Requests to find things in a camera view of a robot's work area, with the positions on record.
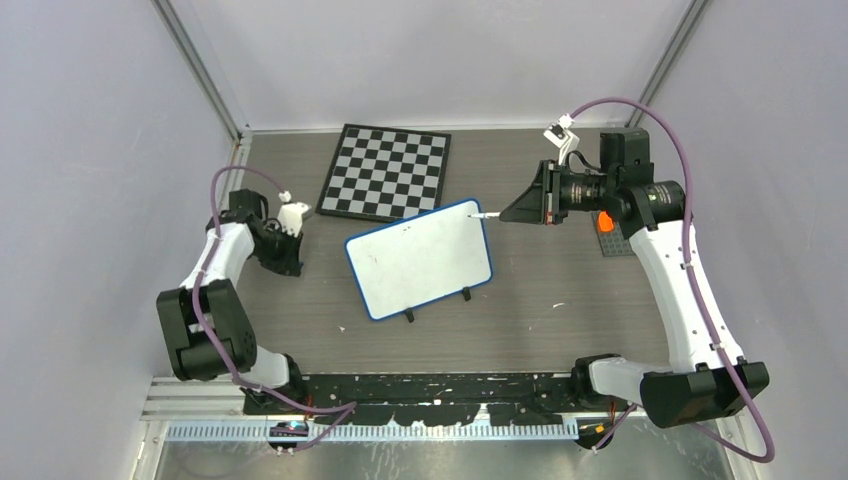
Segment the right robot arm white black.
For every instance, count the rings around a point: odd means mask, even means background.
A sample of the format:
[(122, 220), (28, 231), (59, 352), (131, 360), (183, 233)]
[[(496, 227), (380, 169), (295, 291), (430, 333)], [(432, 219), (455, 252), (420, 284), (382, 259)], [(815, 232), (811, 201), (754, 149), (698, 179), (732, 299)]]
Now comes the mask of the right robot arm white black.
[(683, 187), (655, 180), (650, 136), (642, 128), (602, 131), (599, 162), (599, 172), (577, 173), (566, 160), (540, 161), (530, 186), (498, 216), (558, 225), (572, 211), (607, 214), (646, 273), (667, 336), (668, 366), (612, 353), (580, 358), (571, 370), (572, 400), (589, 411), (610, 397), (626, 400), (660, 428), (738, 414), (744, 398), (756, 397), (770, 377), (763, 362), (746, 360), (708, 291), (694, 228), (684, 224)]

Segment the blue white marker pen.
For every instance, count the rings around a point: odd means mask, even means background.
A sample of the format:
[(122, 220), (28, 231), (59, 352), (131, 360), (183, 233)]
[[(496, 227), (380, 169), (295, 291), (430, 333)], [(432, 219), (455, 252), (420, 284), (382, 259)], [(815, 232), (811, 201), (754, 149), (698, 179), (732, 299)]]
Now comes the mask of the blue white marker pen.
[(473, 214), (468, 215), (468, 218), (482, 219), (482, 220), (498, 219), (499, 217), (500, 217), (500, 212), (479, 212), (479, 213), (473, 213)]

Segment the whiteboard with blue frame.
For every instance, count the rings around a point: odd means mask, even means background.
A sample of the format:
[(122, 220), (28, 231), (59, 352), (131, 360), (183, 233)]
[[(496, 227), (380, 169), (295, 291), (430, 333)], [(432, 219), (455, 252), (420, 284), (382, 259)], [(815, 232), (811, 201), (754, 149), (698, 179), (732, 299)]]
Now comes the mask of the whiteboard with blue frame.
[(494, 264), (485, 214), (465, 198), (349, 237), (344, 252), (367, 317), (404, 315), (490, 282)]

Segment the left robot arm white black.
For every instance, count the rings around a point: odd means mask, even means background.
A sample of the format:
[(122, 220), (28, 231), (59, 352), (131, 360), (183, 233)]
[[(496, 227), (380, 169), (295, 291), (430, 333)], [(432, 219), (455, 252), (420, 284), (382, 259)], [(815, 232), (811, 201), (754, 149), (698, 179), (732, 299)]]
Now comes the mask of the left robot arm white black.
[(308, 397), (297, 363), (259, 345), (237, 293), (244, 265), (256, 259), (281, 276), (302, 273), (300, 246), (309, 205), (279, 195), (276, 214), (262, 194), (241, 189), (212, 215), (198, 262), (175, 289), (161, 292), (156, 310), (175, 377), (208, 382), (227, 376), (245, 395), (246, 410), (298, 412)]

